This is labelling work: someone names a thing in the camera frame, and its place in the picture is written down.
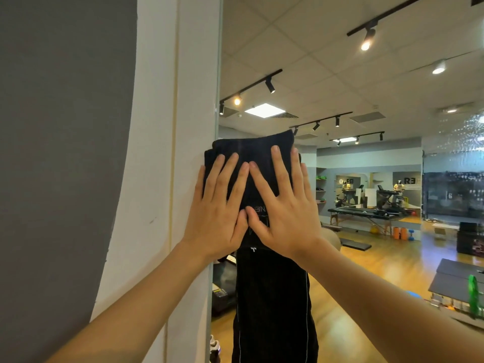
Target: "hand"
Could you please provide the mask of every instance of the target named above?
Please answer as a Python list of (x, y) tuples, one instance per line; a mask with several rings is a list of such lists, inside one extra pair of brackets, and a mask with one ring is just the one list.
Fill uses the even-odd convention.
[(250, 162), (250, 174), (266, 205), (270, 227), (259, 220), (252, 207), (246, 207), (249, 226), (263, 244), (297, 262), (298, 257), (304, 256), (315, 243), (321, 242), (318, 205), (311, 191), (306, 165), (299, 163), (298, 150), (293, 148), (291, 151), (292, 188), (279, 147), (273, 146), (271, 153), (279, 187), (277, 197), (257, 164)]
[(240, 167), (230, 198), (227, 201), (227, 187), (235, 165), (239, 160), (232, 154), (224, 166), (225, 157), (219, 155), (210, 171), (203, 192), (205, 167), (198, 172), (195, 194), (182, 242), (190, 250), (202, 255), (207, 263), (226, 256), (239, 248), (247, 230), (247, 214), (239, 211), (245, 183), (249, 175), (249, 164)]

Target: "wooden floor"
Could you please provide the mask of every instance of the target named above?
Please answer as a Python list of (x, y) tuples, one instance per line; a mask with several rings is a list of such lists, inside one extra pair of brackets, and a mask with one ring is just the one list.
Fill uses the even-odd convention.
[[(398, 287), (418, 293), (424, 298), (430, 297), (427, 289), (442, 258), (484, 266), (484, 258), (458, 254), (455, 244), (434, 240), (425, 233), (422, 242), (398, 241), (384, 236), (377, 238), (366, 232), (354, 231), (343, 231), (339, 236), (372, 245), (366, 252), (343, 247), (341, 251), (345, 256)], [(319, 341), (318, 362), (385, 361), (360, 328), (313, 278), (310, 294)], [(222, 363), (231, 362), (234, 315), (234, 311), (229, 312), (214, 318), (211, 323), (212, 334), (220, 341), (222, 348)]]

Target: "right hand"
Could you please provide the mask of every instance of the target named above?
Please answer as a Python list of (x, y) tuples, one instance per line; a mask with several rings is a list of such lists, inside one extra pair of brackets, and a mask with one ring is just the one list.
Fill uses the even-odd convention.
[(318, 204), (314, 199), (305, 164), (299, 163), (296, 148), (291, 151), (292, 183), (289, 181), (278, 146), (271, 148), (279, 196), (275, 196), (257, 164), (250, 162), (250, 174), (262, 196), (270, 227), (259, 220), (252, 207), (246, 207), (249, 226), (263, 244), (282, 256), (297, 259), (322, 242)]

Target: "air vent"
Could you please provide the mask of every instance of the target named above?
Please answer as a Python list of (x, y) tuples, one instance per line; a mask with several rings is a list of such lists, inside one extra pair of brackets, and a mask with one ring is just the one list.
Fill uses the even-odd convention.
[(231, 115), (235, 115), (236, 113), (239, 113), (239, 111), (237, 111), (236, 109), (225, 107), (224, 114), (221, 115), (221, 117), (227, 118), (227, 117), (230, 117)]
[(269, 118), (299, 118), (299, 117), (297, 117), (296, 115), (293, 115), (292, 113), (284, 112), (278, 115), (273, 115), (272, 117), (269, 117)]
[(371, 113), (367, 113), (366, 115), (356, 115), (354, 117), (350, 117), (350, 119), (352, 119), (357, 123), (375, 121), (382, 118), (386, 118), (386, 117), (382, 115), (380, 112), (371, 112)]
[(307, 140), (307, 139), (314, 139), (315, 137), (318, 137), (318, 135), (314, 135), (314, 134), (304, 134), (304, 135), (296, 136), (295, 139)]

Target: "forearm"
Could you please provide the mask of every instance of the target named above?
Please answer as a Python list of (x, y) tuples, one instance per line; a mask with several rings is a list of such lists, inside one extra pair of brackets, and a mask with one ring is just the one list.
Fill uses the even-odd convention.
[(474, 331), (355, 264), (328, 243), (315, 244), (297, 262), (353, 318), (389, 363), (477, 361), (484, 356), (482, 340)]
[(208, 262), (178, 244), (47, 363), (138, 363)]

